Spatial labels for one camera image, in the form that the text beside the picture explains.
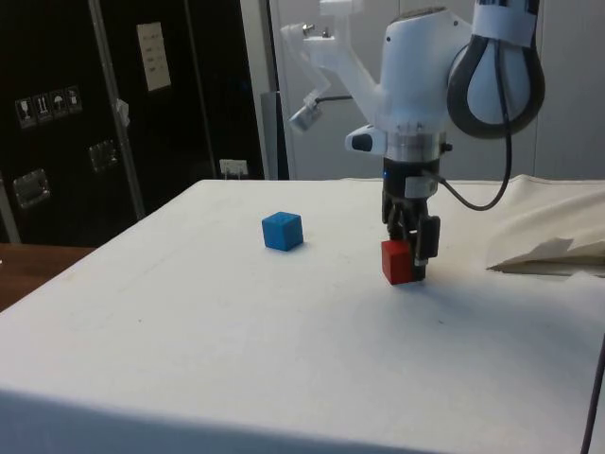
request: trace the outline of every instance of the blue cube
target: blue cube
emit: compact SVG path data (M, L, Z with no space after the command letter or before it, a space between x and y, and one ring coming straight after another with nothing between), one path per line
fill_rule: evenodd
M304 242L303 220L299 215L275 213L263 219L265 246L279 251L290 251Z

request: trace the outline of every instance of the white table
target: white table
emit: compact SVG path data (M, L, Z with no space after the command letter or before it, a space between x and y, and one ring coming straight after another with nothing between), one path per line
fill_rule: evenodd
M440 190L440 256L394 288L380 183L199 183L0 314L0 452L579 452L604 284L484 261L511 212L597 186L518 179L486 214Z

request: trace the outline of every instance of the sticker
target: sticker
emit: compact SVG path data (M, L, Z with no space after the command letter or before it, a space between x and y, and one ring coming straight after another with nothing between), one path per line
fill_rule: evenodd
M82 112L82 99L79 97L79 88L74 85L65 89L67 95L67 109L70 114Z
M40 123L51 121L53 119L53 112L50 105L50 100L47 93L37 95L33 97L34 110Z
M69 111L67 110L67 97L63 90L50 92L50 102L53 107L53 115L55 115L55 118L63 118L69 114Z
M30 97L15 101L15 109L17 110L17 117L19 118L19 124L21 125L22 130L38 124Z
M164 87L169 87L172 82L170 80L168 60L166 59L162 24L155 22L153 24L139 25L136 26L136 31L139 35L147 90L153 92Z

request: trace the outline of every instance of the wall outlet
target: wall outlet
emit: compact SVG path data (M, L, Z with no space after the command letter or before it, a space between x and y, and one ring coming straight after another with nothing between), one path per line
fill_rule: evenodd
M225 177L247 177L248 162L236 159L221 159L220 173Z

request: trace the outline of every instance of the floor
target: floor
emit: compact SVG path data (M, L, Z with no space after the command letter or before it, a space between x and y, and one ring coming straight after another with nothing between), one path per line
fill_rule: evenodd
M0 244L0 312L68 269L93 250Z

